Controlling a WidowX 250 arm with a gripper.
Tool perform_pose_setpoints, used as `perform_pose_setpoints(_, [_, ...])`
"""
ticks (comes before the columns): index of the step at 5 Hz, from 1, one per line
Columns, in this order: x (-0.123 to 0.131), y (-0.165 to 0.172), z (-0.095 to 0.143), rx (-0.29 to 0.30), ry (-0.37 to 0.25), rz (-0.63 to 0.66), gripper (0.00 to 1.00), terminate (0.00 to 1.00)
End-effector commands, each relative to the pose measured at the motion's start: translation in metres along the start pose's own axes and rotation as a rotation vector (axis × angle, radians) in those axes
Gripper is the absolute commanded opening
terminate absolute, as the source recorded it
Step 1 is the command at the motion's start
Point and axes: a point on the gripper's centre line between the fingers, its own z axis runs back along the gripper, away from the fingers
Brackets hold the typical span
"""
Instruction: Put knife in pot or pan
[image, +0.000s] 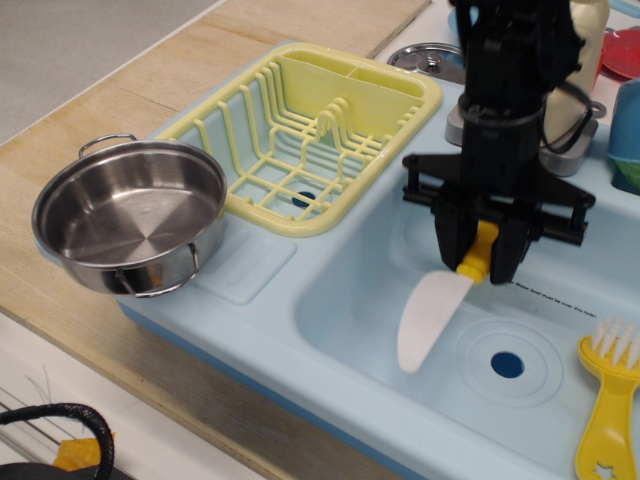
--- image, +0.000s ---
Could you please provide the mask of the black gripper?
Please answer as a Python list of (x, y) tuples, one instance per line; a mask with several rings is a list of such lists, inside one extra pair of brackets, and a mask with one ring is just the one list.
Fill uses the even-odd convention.
[(460, 152), (411, 154), (402, 161), (408, 174), (403, 198), (434, 215), (443, 263), (457, 268), (481, 221), (498, 226), (491, 249), (494, 285), (513, 280), (540, 238), (582, 244), (595, 198), (541, 164), (543, 105), (513, 112), (462, 97), (456, 107), (463, 119)]

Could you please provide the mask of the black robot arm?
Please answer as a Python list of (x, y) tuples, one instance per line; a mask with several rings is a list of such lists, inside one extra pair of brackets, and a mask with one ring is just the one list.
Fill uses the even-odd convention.
[(541, 237), (579, 245), (595, 204), (592, 194), (548, 172), (540, 162), (547, 95), (555, 88), (584, 105), (568, 83), (585, 42), (566, 1), (457, 1), (465, 60), (458, 154), (404, 158), (407, 201), (430, 207), (440, 256), (456, 269), (478, 225), (496, 225), (489, 278), (510, 282), (529, 245)]

